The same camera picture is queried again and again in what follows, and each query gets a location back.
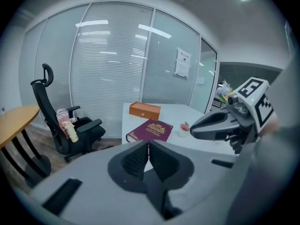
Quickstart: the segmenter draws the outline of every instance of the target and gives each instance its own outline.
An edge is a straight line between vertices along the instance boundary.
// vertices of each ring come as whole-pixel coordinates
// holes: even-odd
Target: black mesh office chair
[[[102,123],[100,119],[92,121],[88,117],[84,117],[73,123],[79,140],[77,142],[71,142],[70,139],[67,139],[59,126],[56,112],[48,99],[45,89],[45,87],[48,87],[53,81],[53,71],[48,64],[44,63],[42,67],[44,69],[44,79],[34,80],[30,84],[32,85],[37,104],[45,116],[45,122],[51,130],[56,150],[66,155],[64,158],[68,162],[70,157],[78,153],[85,154],[86,152],[92,151],[91,145],[96,140],[101,140],[105,130],[99,126]],[[73,117],[73,111],[78,108],[80,108],[80,106],[67,109],[70,118]]]

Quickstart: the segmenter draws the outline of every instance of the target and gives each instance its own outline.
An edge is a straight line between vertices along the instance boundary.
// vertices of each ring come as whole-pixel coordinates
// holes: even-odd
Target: orange box
[[[141,118],[158,120],[160,113],[159,106],[149,105],[145,103],[135,102],[129,107],[129,114]]]

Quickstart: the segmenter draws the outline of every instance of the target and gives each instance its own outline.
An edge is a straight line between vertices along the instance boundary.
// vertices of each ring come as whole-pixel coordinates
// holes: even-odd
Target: gold emblem on book
[[[151,128],[154,131],[156,131],[158,133],[161,133],[161,134],[165,133],[165,128],[163,126],[161,126],[160,124],[151,123],[151,124],[148,125],[148,128]]]
[[[139,139],[137,138],[137,136],[135,135],[134,132],[130,133],[129,135],[130,135],[132,138],[134,138],[134,139],[136,139],[136,140],[139,140]]]

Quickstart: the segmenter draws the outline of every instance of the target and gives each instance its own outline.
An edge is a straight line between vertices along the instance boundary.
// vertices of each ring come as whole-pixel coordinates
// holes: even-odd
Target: maroon book
[[[138,140],[162,140],[167,141],[173,126],[162,121],[149,119],[142,125],[126,134],[127,142]]]

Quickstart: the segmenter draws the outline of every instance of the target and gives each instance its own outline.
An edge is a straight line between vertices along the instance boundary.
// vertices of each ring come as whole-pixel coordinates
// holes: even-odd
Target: white desk
[[[147,119],[140,118],[129,114],[129,107],[131,103],[124,103],[123,105],[123,118],[122,118],[122,143],[127,143],[126,134],[131,132],[143,124]],[[221,154],[235,155],[229,142],[225,141],[209,141],[199,140],[194,138],[191,134],[187,137],[180,137],[178,130],[180,124],[185,121],[191,126],[204,114],[190,108],[186,105],[178,104],[153,104],[161,107],[159,120],[170,125],[173,125],[172,132],[167,140],[177,146],[182,146],[189,149],[202,150],[206,152],[214,152]]]

